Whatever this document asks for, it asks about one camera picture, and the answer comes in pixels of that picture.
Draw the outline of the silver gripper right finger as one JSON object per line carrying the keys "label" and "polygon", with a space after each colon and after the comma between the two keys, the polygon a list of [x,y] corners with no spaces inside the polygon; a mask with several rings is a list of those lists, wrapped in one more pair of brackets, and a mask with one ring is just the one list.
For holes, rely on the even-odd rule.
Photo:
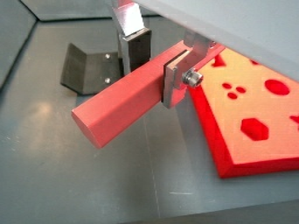
{"label": "silver gripper right finger", "polygon": [[186,31],[182,43],[183,51],[163,67],[163,105],[169,109],[182,101],[187,87],[202,84],[198,70],[219,54],[218,43],[195,31]]}

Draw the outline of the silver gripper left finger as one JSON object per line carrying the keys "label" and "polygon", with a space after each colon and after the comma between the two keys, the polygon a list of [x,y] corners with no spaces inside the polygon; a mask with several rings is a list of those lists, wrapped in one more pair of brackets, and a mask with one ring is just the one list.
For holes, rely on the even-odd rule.
{"label": "silver gripper left finger", "polygon": [[125,74],[130,74],[151,59],[153,32],[146,28],[138,3],[133,0],[111,0],[111,2]]}

